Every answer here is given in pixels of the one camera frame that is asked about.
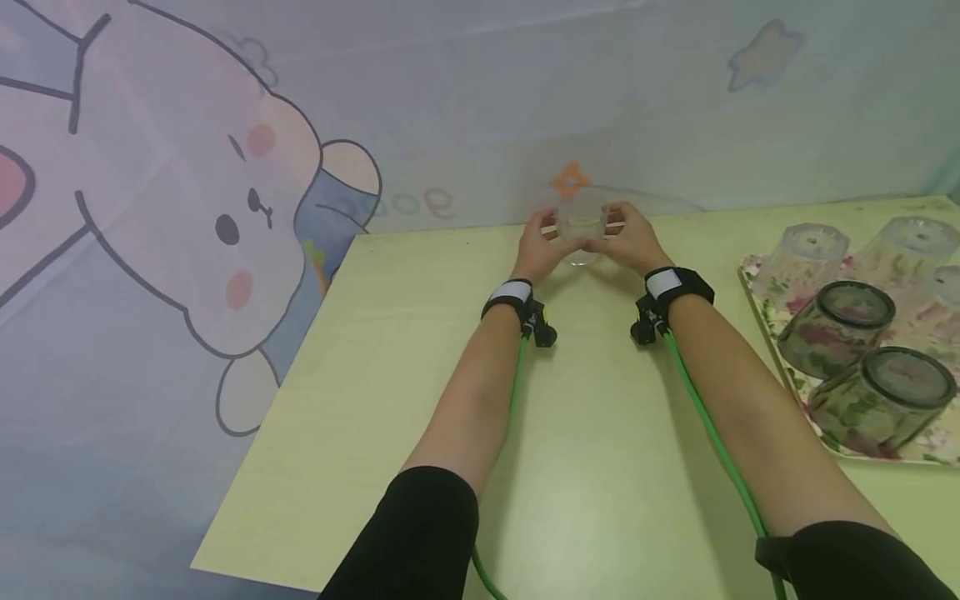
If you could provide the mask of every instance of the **pink cheek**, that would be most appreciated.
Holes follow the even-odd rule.
[[[227,282],[227,306],[240,310],[247,305],[253,293],[253,276],[249,271],[237,271]]]
[[[19,204],[27,191],[27,174],[12,158],[0,154],[0,220]]]
[[[266,156],[276,144],[276,132],[269,125],[260,123],[247,132],[247,150],[254,158]]]

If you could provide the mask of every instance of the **bunny face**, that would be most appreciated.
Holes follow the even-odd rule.
[[[252,351],[300,285],[309,122],[213,38],[139,7],[90,42],[79,106],[87,222],[208,349]]]

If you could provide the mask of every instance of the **clear plastic cup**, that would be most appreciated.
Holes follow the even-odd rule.
[[[898,296],[922,285],[960,247],[960,231],[927,217],[896,217],[853,257],[845,277]]]
[[[836,228],[817,223],[788,227],[751,289],[777,310],[796,313],[837,276],[849,248],[850,238]]]
[[[891,339],[936,358],[960,376],[960,266],[939,267],[898,300]]]
[[[607,231],[610,191],[596,185],[575,185],[558,193],[557,232],[561,239],[602,240]],[[598,254],[578,250],[567,257],[571,265],[588,265]]]

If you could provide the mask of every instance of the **black clip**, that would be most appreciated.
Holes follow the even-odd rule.
[[[543,304],[530,299],[530,317],[523,324],[523,337],[534,336],[537,348],[550,348],[557,343],[557,330],[550,326],[543,315]]]
[[[649,294],[636,301],[636,310],[639,316],[630,326],[630,337],[641,346],[647,346],[657,341],[657,332],[663,335],[666,324],[657,314],[657,303]]]

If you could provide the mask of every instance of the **table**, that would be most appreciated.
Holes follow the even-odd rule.
[[[788,225],[862,247],[897,215],[960,227],[946,198],[654,217],[674,259],[774,365],[737,280]],[[320,590],[430,418],[519,227],[358,237],[193,566]],[[770,598],[754,534],[663,343],[628,328],[637,276],[601,259],[537,290],[560,338],[531,348],[515,428],[481,504],[478,546],[512,598]],[[960,590],[955,469],[841,461],[903,538]],[[487,597],[472,569],[466,598]]]

